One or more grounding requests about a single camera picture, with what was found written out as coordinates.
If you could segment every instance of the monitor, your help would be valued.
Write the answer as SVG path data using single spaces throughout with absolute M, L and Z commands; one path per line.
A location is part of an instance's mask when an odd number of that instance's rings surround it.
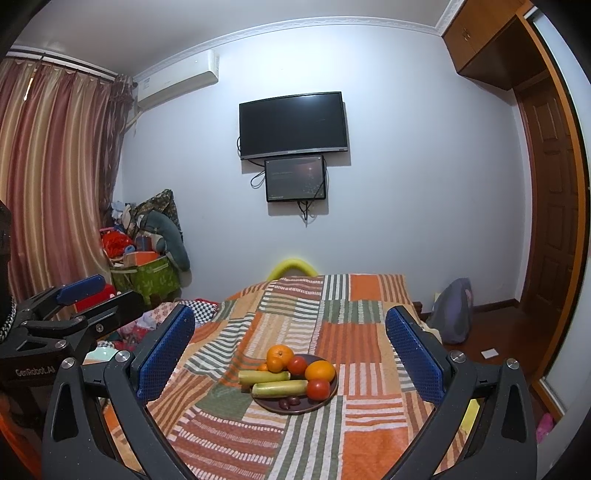
M 240 104 L 240 156 L 346 151 L 341 92 L 309 93 Z
M 321 155 L 273 158 L 265 161 L 267 202 L 297 202 L 326 198 L 326 170 Z

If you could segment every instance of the green storage box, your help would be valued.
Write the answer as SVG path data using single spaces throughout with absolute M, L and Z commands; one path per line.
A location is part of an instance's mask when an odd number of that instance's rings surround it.
M 136 291 L 151 305 L 150 295 L 161 301 L 180 288 L 178 274 L 168 257 L 160 257 L 139 267 L 111 267 L 113 285 L 120 292 Z

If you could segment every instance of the wooden floor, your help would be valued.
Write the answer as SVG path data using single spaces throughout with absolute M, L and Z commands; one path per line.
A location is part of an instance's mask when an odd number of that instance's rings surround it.
M 470 360 L 484 364 L 500 365 L 507 358 L 515 358 L 529 383 L 553 332 L 553 325 L 541 324 L 517 307 L 507 307 L 475 313 L 466 341 L 445 347 L 448 351 L 461 350 Z M 490 348 L 496 349 L 499 355 L 486 360 L 481 352 Z

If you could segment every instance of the ceiling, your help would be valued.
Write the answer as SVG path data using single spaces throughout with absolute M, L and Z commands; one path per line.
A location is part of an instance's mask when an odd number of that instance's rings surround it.
M 187 48 L 247 28 L 318 17 L 437 26 L 459 0 L 52 0 L 15 45 L 136 75 Z M 435 28 L 429 31 L 436 33 Z

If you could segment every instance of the air conditioner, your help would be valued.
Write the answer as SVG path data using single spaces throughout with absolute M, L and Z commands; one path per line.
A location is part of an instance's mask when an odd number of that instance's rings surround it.
M 219 78 L 219 56 L 202 51 L 153 73 L 138 85 L 138 105 L 147 110 L 185 93 L 213 85 Z

